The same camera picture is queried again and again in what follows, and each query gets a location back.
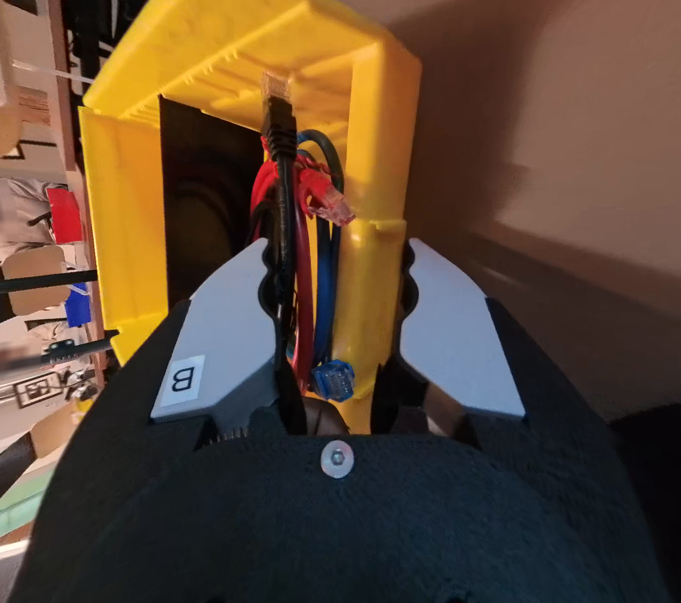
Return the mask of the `small red plastic bin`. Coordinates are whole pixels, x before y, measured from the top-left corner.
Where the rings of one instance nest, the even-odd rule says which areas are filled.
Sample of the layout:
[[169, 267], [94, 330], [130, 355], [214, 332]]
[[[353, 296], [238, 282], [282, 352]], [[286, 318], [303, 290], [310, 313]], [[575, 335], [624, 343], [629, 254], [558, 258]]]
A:
[[83, 241], [81, 214], [74, 194], [61, 187], [47, 188], [46, 193], [56, 244], [64, 245]]

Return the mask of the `blue plastic bin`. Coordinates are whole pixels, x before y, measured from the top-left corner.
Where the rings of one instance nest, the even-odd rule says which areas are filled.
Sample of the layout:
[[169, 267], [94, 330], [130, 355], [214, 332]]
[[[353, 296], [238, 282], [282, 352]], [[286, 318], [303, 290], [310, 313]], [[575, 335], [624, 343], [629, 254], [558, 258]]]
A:
[[82, 327], [91, 322], [90, 295], [87, 291], [70, 288], [64, 308], [69, 328]]

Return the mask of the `yellow plastic bin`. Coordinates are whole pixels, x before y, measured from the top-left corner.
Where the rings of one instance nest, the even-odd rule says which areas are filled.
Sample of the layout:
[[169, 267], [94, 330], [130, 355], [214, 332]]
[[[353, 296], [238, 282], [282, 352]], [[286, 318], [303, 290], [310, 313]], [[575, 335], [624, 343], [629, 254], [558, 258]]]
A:
[[355, 371], [338, 406], [369, 432], [391, 351], [421, 63], [335, 0], [149, 0], [79, 108], [106, 329], [124, 364], [168, 314], [159, 98], [260, 131], [265, 72], [340, 154], [356, 219], [341, 237], [333, 357]]

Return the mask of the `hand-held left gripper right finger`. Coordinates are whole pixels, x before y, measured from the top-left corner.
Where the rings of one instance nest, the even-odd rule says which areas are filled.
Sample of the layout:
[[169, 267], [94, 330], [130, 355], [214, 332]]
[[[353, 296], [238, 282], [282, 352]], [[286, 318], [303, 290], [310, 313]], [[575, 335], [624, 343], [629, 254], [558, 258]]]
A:
[[420, 239], [409, 239], [415, 303], [398, 331], [398, 357], [426, 384], [424, 410], [448, 437], [467, 414], [521, 422], [526, 409], [483, 290]]

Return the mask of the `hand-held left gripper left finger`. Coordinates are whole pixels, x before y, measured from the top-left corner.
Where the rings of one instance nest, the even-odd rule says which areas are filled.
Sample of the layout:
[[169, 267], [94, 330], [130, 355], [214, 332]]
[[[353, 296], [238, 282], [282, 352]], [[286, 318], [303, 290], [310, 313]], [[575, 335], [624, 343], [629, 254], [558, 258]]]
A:
[[191, 296], [150, 413], [154, 423], [208, 416], [226, 434], [276, 402], [278, 330], [261, 299], [268, 248], [268, 239], [254, 241]]

